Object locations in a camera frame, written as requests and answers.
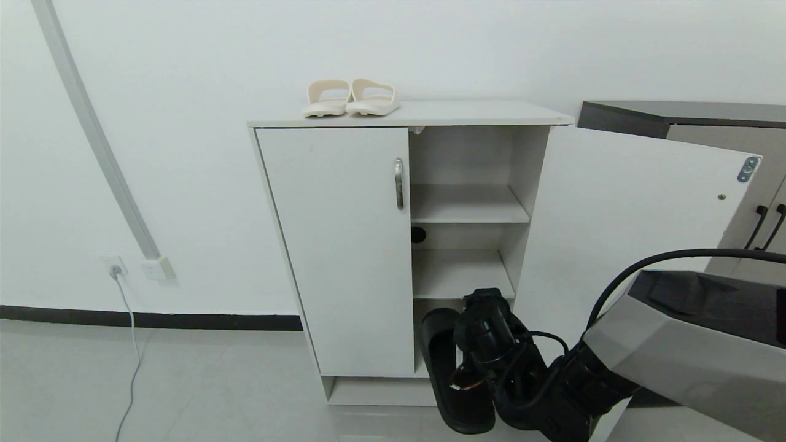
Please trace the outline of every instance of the gray floor tile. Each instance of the gray floor tile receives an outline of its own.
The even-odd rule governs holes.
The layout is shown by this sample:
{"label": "gray floor tile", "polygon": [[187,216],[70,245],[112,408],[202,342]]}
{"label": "gray floor tile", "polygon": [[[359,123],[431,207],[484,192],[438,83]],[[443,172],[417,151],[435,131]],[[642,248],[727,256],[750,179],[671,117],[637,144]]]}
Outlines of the gray floor tile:
{"label": "gray floor tile", "polygon": [[[499,423],[448,429],[432,407],[329,407],[299,332],[138,330],[123,441],[545,442]],[[113,440],[136,363],[125,328],[0,321],[0,442]],[[687,408],[629,410],[613,442],[755,439]]]}

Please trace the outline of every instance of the cabinet handle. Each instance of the cabinet handle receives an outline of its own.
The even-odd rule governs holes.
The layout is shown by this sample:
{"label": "cabinet handle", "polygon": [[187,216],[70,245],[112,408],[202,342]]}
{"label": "cabinet handle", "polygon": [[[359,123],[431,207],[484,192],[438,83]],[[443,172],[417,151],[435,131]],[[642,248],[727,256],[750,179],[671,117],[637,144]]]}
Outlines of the cabinet handle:
{"label": "cabinet handle", "polygon": [[404,162],[401,158],[395,159],[395,203],[399,210],[404,210],[404,185],[402,184],[402,174],[404,173]]}
{"label": "cabinet handle", "polygon": [[762,228],[764,218],[767,217],[767,208],[763,205],[760,205],[756,208],[756,213],[758,213],[758,223],[756,223],[756,228],[753,230],[751,237],[747,240],[747,244],[745,245],[744,249],[749,249],[751,247],[751,243],[753,242],[754,238],[756,238],[758,230]]}
{"label": "cabinet handle", "polygon": [[786,204],[779,204],[778,207],[775,209],[775,212],[780,213],[780,218],[778,219],[778,223],[775,224],[775,228],[773,229],[773,233],[769,235],[767,242],[764,243],[764,247],[756,248],[756,250],[762,250],[766,252],[767,248],[769,247],[770,242],[775,239],[775,235],[778,234],[778,229],[780,229],[780,225],[784,223],[784,218],[786,218]]}

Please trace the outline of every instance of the white wall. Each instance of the white wall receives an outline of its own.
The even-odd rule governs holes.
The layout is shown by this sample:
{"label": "white wall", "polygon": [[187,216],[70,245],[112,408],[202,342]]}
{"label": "white wall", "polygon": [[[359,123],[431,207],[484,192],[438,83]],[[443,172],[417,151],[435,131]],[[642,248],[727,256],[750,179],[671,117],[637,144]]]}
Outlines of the white wall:
{"label": "white wall", "polygon": [[3,304],[120,310],[95,260],[113,253],[142,311],[295,313],[244,122],[299,107],[313,79],[367,76],[404,99],[526,98],[575,115],[584,99],[786,103],[779,2],[56,0],[178,274],[166,286],[141,276],[20,2],[2,5]]}

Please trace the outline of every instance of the black drawer handle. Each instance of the black drawer handle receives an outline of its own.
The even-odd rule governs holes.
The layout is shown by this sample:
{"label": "black drawer handle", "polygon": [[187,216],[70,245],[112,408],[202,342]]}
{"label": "black drawer handle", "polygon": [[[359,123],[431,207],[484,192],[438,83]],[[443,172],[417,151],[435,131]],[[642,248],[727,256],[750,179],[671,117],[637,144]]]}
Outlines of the black drawer handle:
{"label": "black drawer handle", "polygon": [[780,229],[780,225],[784,223],[784,218],[786,218],[786,204],[779,204],[778,207],[775,209],[775,212],[780,213],[778,224],[775,225],[775,228],[773,229],[773,233],[769,235],[767,242],[764,243],[764,247],[762,248],[757,247],[756,250],[766,251],[767,248],[769,247],[770,242],[772,242],[773,239],[775,239],[775,235],[778,234],[778,229]]}
{"label": "black drawer handle", "polygon": [[749,249],[751,247],[751,243],[753,242],[754,238],[756,238],[758,230],[762,228],[764,218],[767,217],[767,208],[763,205],[760,205],[756,208],[756,213],[758,213],[758,223],[756,223],[756,228],[753,230],[751,237],[747,240],[747,244],[744,247],[745,249]]}

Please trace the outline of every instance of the wall socket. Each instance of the wall socket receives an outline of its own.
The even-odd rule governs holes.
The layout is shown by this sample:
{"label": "wall socket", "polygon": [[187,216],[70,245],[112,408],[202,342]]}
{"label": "wall socket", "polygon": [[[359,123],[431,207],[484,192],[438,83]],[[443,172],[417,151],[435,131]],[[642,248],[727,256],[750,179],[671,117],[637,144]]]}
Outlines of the wall socket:
{"label": "wall socket", "polygon": [[126,266],[123,265],[123,260],[121,260],[119,256],[102,255],[101,262],[104,264],[104,270],[106,271],[106,274],[110,274],[112,272],[112,266],[120,267],[120,270],[122,271],[120,274],[128,274],[128,271],[126,271]]}

